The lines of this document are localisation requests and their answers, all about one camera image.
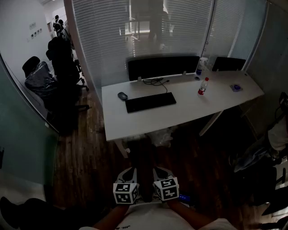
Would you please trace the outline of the wide black desk divider panel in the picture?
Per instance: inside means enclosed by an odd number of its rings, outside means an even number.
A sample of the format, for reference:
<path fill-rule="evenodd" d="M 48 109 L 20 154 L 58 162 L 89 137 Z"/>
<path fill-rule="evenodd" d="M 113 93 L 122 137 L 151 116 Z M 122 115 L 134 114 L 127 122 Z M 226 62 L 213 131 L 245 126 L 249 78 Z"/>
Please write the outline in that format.
<path fill-rule="evenodd" d="M 127 59 L 126 67 L 130 81 L 194 73 L 200 61 L 199 56 L 190 54 L 153 55 Z"/>

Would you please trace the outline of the black keyboard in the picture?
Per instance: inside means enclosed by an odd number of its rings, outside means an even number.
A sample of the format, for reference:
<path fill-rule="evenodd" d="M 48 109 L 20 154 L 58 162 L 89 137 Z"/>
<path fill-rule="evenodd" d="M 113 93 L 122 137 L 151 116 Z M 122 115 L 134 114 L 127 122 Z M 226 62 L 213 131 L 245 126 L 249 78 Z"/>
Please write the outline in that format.
<path fill-rule="evenodd" d="M 161 93 L 125 101 L 127 113 L 176 104 L 172 93 Z"/>

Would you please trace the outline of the white cloth bag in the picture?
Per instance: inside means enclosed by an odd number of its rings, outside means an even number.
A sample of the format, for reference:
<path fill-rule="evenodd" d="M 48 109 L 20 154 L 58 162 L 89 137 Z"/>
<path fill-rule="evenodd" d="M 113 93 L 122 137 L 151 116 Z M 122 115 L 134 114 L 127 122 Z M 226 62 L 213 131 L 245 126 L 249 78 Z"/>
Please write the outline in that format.
<path fill-rule="evenodd" d="M 274 150 L 280 152 L 286 148 L 286 145 L 288 144 L 288 130 L 285 117 L 268 131 L 268 139 Z"/>

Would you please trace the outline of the clear plastic bag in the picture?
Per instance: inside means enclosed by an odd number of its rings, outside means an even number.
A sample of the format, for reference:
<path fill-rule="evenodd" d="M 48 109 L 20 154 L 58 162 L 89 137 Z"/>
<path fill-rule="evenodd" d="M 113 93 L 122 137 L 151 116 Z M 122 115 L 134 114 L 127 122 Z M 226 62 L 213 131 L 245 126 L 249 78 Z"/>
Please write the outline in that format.
<path fill-rule="evenodd" d="M 149 132 L 146 135 L 150 138 L 151 143 L 156 147 L 171 147 L 173 140 L 172 134 L 178 126 L 160 129 L 157 131 Z"/>

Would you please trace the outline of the person's white shirt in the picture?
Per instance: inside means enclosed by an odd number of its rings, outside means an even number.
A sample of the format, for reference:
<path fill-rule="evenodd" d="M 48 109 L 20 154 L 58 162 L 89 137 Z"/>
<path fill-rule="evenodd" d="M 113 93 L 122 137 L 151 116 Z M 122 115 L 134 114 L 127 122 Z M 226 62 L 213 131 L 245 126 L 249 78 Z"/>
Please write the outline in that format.
<path fill-rule="evenodd" d="M 79 230 L 98 230 L 89 226 Z M 125 218 L 115 230 L 196 230 L 169 208 L 167 203 L 130 205 Z M 227 219 L 218 218 L 198 230 L 237 230 Z"/>

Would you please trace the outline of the clear red-capped water bottle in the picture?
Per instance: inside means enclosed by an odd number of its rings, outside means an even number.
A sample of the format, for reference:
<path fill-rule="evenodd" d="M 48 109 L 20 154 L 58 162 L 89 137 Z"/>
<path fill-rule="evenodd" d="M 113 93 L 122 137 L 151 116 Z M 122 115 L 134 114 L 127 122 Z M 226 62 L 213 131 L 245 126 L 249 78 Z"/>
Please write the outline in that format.
<path fill-rule="evenodd" d="M 207 84 L 208 84 L 208 81 L 209 81 L 209 78 L 206 77 L 202 82 L 201 82 L 201 85 L 200 85 L 200 88 L 198 90 L 198 94 L 199 95 L 203 95 L 207 89 Z"/>

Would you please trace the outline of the narrow black desk divider panel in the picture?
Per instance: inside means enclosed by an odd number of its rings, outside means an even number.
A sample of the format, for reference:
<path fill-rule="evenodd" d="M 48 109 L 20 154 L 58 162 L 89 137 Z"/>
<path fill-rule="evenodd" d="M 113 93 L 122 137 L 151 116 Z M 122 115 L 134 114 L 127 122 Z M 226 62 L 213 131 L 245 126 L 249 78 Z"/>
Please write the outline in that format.
<path fill-rule="evenodd" d="M 240 58 L 217 57 L 212 71 L 240 71 L 246 60 Z"/>

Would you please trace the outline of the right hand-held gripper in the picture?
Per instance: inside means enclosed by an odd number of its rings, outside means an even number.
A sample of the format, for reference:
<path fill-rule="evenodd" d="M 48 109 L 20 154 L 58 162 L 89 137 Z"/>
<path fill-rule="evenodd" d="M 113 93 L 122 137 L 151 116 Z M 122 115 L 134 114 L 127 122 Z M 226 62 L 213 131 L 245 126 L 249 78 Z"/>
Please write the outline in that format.
<path fill-rule="evenodd" d="M 178 179 L 173 175 L 172 171 L 162 167 L 154 167 L 153 178 L 155 194 L 161 201 L 179 198 Z"/>

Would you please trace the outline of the white spray bottle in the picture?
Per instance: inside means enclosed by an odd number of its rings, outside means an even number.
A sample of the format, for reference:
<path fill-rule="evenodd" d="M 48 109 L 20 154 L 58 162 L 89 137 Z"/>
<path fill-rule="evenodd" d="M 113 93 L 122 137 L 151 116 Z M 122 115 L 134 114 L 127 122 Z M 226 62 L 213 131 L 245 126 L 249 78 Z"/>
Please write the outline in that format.
<path fill-rule="evenodd" d="M 199 64 L 198 67 L 196 69 L 196 74 L 197 75 L 201 75 L 203 69 L 205 68 L 206 62 L 207 62 L 208 58 L 207 57 L 201 57 L 199 60 Z"/>

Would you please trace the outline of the person's left forearm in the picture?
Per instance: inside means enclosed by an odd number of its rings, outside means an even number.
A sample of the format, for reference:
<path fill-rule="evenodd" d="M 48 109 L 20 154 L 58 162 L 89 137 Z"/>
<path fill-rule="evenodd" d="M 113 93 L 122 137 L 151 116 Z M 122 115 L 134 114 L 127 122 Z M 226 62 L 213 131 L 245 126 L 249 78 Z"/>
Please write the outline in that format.
<path fill-rule="evenodd" d="M 98 230 L 115 230 L 125 218 L 129 207 L 129 204 L 117 205 L 102 220 L 97 222 L 93 228 Z"/>

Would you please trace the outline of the person's right forearm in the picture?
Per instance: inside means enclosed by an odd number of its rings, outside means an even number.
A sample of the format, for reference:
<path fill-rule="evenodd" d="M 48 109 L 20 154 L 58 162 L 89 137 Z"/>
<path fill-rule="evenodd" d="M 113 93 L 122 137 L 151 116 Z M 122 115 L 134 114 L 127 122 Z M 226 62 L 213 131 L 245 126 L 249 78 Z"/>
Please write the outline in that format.
<path fill-rule="evenodd" d="M 189 207 L 186 207 L 176 199 L 168 200 L 167 204 L 170 209 L 172 209 L 179 216 L 185 219 L 196 230 L 213 222 L 212 219 L 198 212 L 195 212 L 194 210 L 190 209 Z"/>

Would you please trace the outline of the black device with blue display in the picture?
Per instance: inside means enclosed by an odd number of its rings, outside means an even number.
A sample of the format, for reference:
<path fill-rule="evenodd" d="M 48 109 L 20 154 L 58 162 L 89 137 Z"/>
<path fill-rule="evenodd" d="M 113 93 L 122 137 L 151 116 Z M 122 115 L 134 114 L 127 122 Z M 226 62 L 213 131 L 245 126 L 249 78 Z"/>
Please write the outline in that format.
<path fill-rule="evenodd" d="M 179 194 L 179 200 L 180 200 L 180 202 L 187 204 L 189 206 L 194 206 L 194 203 L 195 203 L 191 193 L 181 191 L 181 190 L 180 190 L 180 194 Z"/>

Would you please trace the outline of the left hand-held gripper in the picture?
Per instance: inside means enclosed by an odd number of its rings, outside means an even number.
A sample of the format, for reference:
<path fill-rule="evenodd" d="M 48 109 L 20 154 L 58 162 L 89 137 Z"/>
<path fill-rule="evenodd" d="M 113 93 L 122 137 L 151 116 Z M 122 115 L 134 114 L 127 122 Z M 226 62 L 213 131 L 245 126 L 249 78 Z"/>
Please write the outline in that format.
<path fill-rule="evenodd" d="M 130 167 L 122 171 L 113 184 L 113 195 L 116 204 L 134 204 L 139 195 L 137 169 Z"/>

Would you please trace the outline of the white desk leg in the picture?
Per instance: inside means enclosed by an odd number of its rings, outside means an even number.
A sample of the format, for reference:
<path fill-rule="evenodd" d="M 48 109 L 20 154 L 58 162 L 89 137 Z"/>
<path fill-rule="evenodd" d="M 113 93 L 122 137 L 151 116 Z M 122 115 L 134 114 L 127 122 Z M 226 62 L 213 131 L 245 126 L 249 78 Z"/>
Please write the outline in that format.
<path fill-rule="evenodd" d="M 207 130 L 215 123 L 215 121 L 220 117 L 220 115 L 223 113 L 223 111 L 215 113 L 210 120 L 206 123 L 206 125 L 202 128 L 202 130 L 199 132 L 199 136 L 203 136 Z"/>
<path fill-rule="evenodd" d="M 123 141 L 122 139 L 114 140 L 116 146 L 118 147 L 120 153 L 122 156 L 127 159 L 128 154 L 131 152 L 130 148 L 128 147 L 127 143 Z"/>

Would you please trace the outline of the plastic-wrapped black office chair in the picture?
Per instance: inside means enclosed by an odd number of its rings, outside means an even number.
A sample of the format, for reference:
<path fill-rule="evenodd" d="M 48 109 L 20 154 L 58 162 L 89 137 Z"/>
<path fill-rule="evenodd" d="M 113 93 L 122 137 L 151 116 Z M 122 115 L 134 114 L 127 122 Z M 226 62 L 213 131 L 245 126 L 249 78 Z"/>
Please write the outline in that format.
<path fill-rule="evenodd" d="M 47 63 L 33 56 L 24 63 L 22 69 L 26 77 L 25 86 L 41 98 L 49 117 L 56 116 L 59 85 Z"/>

